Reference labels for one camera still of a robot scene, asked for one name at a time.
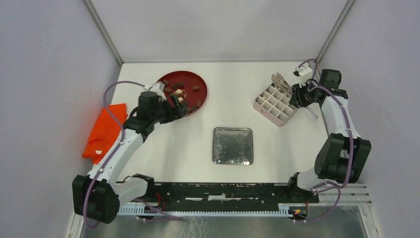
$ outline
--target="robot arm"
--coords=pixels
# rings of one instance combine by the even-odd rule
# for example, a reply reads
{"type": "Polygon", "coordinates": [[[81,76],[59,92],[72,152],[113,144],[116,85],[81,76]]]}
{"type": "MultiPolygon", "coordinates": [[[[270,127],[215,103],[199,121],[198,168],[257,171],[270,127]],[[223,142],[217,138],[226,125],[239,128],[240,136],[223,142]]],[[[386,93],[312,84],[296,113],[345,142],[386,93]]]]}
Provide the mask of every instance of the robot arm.
{"type": "Polygon", "coordinates": [[[320,184],[326,179],[344,183],[349,162],[350,140],[353,140],[354,150],[349,183],[355,183],[365,165],[371,145],[368,140],[360,138],[353,126],[348,111],[347,92],[339,89],[341,73],[337,70],[324,69],[321,73],[319,85],[329,90],[344,107],[353,138],[349,138],[346,118],[341,106],[324,90],[318,88],[309,90],[311,80],[313,79],[292,86],[293,94],[289,103],[297,108],[318,103],[321,107],[328,139],[318,153],[314,167],[298,174],[297,187],[310,191],[314,185],[320,184]]]}
{"type": "Polygon", "coordinates": [[[186,115],[187,109],[180,105],[174,95],[170,95],[173,103],[173,107],[171,106],[166,100],[163,88],[164,85],[159,82],[141,93],[138,107],[123,124],[123,140],[121,140],[123,133],[120,132],[101,162],[86,176],[78,175],[73,180],[73,203],[76,214],[83,214],[88,187],[98,171],[99,176],[93,181],[94,186],[88,200],[87,217],[103,223],[110,223],[116,217],[120,206],[145,195],[148,188],[153,186],[153,178],[142,175],[134,175],[130,181],[120,185],[116,185],[116,181],[134,152],[153,132],[156,123],[168,123],[186,115]]]}

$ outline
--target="red plate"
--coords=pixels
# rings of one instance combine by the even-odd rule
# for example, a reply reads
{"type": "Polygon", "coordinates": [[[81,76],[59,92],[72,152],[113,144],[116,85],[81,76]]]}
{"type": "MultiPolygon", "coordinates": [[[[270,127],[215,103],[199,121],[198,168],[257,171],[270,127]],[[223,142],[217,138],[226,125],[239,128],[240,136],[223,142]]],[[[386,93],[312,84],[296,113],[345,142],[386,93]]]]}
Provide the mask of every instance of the red plate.
{"type": "MultiPolygon", "coordinates": [[[[158,82],[163,82],[164,80],[169,82],[165,88],[171,89],[170,93],[174,93],[177,89],[181,89],[185,91],[186,93],[185,100],[188,102],[187,107],[193,108],[194,106],[197,106],[198,101],[201,101],[202,105],[198,107],[196,111],[198,111],[200,108],[203,107],[204,102],[206,101],[206,98],[207,98],[207,85],[200,76],[189,71],[175,71],[175,72],[172,72],[163,76],[162,78],[158,80],[158,82]],[[184,87],[173,89],[172,86],[177,85],[178,83],[183,83],[184,87]],[[192,89],[193,86],[198,86],[199,87],[198,91],[193,90],[192,89]]],[[[169,99],[170,93],[165,91],[165,95],[168,100],[170,100],[169,99]]],[[[187,116],[195,112],[190,111],[187,114],[187,116]]]]}

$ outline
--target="orange cloth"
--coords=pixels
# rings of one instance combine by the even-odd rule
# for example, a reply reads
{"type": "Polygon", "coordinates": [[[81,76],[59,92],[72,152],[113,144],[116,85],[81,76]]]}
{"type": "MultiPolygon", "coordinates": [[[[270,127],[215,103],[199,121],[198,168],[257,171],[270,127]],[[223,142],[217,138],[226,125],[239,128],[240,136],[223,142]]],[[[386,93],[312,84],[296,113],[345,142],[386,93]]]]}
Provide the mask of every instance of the orange cloth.
{"type": "MultiPolygon", "coordinates": [[[[125,103],[110,105],[109,109],[123,124],[127,118],[127,106],[125,103]]],[[[101,114],[96,119],[95,125],[89,135],[83,158],[92,158],[92,163],[98,164],[105,156],[111,146],[117,139],[121,129],[115,120],[109,115],[105,108],[102,108],[101,114]]]]}

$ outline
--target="metal tray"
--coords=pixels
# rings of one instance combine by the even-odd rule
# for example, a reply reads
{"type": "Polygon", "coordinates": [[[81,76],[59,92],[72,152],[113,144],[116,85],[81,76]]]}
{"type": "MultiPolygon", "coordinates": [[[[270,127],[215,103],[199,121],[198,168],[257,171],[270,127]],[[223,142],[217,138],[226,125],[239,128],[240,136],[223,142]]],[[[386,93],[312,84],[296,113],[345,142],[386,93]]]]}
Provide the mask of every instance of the metal tray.
{"type": "Polygon", "coordinates": [[[251,165],[254,162],[252,130],[216,127],[213,131],[213,163],[251,165]]]}

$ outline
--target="red wire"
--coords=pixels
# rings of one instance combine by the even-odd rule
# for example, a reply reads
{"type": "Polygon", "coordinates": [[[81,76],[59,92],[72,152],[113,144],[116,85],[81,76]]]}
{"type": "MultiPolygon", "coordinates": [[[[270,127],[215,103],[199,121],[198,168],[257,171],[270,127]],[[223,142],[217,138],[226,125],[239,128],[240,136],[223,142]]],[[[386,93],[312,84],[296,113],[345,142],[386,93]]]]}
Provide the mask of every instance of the red wire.
{"type": "Polygon", "coordinates": [[[156,193],[157,195],[157,205],[159,206],[159,201],[162,199],[163,202],[163,207],[162,207],[162,211],[165,209],[165,200],[159,195],[159,193],[156,193]]]}

